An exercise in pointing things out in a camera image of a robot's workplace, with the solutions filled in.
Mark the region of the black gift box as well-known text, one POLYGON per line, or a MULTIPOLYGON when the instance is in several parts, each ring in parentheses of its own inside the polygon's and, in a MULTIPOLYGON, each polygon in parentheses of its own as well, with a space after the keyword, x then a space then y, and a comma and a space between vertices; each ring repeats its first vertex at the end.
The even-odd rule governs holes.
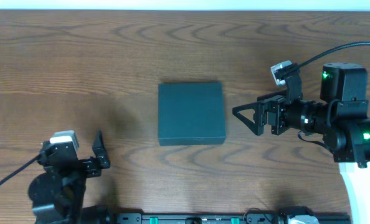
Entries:
POLYGON ((226 139, 222 84, 158 85, 160 146, 216 145, 226 139))

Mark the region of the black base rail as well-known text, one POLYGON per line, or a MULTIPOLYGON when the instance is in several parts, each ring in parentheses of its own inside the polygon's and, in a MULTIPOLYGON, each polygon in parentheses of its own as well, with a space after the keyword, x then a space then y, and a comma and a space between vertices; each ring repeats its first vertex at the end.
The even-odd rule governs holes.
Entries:
POLYGON ((103 206, 84 208, 83 224, 351 224, 343 213, 315 213, 308 207, 277 211, 250 208, 245 213, 115 213, 103 206))

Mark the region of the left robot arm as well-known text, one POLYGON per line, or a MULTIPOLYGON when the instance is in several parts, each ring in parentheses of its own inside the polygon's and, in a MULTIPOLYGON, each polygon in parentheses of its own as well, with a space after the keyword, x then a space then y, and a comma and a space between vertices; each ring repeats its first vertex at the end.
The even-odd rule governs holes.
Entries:
POLYGON ((92 144, 93 157, 79 159, 75 131, 56 132, 42 143, 36 161, 45 170, 28 188, 36 223, 115 223, 114 215, 101 205, 84 207, 87 179, 99 177, 111 162, 102 132, 92 144))

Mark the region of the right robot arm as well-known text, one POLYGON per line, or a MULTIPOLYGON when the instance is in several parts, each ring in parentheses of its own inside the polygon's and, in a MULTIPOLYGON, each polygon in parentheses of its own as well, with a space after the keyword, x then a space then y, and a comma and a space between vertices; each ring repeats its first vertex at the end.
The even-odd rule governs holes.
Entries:
POLYGON ((366 98, 367 70, 355 63, 326 63, 321 73, 320 102, 303 99, 300 66, 285 61, 271 67, 275 83, 285 90, 236 106, 232 113, 254 134, 266 124, 272 134, 288 129, 320 134, 319 146, 339 165, 351 206, 352 223, 370 223, 370 118, 366 98))

